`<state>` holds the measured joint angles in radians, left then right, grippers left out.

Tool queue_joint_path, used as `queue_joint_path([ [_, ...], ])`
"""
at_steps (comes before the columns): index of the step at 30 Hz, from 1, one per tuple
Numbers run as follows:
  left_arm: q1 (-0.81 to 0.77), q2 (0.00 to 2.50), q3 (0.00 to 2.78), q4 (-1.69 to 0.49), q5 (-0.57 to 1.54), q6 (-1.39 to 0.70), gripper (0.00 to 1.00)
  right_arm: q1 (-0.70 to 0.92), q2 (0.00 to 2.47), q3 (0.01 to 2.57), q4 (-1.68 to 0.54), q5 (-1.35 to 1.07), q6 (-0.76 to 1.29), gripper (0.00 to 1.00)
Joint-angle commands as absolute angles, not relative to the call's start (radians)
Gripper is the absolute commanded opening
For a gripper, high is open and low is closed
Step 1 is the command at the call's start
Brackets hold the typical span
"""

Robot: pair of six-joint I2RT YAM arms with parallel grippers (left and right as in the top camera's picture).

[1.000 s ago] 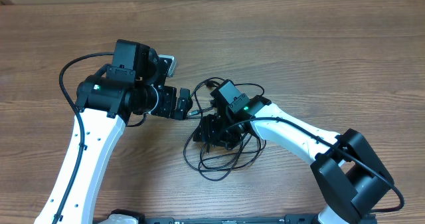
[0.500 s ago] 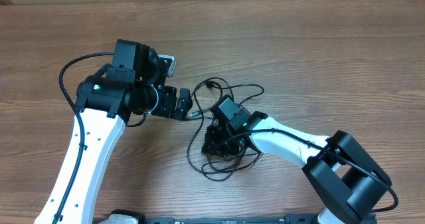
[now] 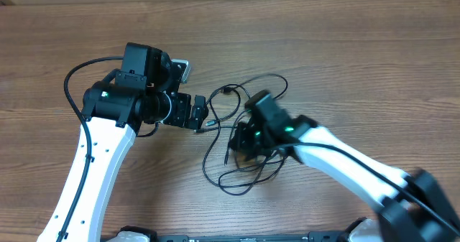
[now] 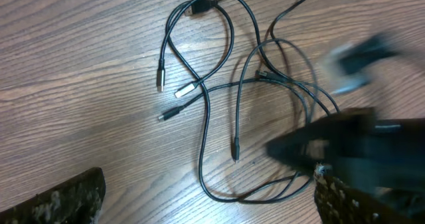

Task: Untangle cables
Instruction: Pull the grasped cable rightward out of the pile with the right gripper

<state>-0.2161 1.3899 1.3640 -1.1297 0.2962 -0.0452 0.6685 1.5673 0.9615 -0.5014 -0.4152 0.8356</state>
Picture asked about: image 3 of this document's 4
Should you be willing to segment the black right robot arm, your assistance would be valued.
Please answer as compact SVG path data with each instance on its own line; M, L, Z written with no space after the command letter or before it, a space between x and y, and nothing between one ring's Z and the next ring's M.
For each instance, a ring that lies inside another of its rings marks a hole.
M291 118L262 90L244 105L250 119L229 142L247 159L279 152L318 169L353 192L376 213L353 223L339 241L437 242L459 238L459 217L436 179L380 163L307 116Z

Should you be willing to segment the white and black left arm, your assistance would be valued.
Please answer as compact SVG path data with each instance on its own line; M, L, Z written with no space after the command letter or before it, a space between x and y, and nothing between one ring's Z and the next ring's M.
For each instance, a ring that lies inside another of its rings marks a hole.
M51 219L39 241L99 241L111 192L122 162L142 124L198 130L208 115L206 99L179 92L191 71L187 60L129 42L121 67L97 81L79 108L73 164Z

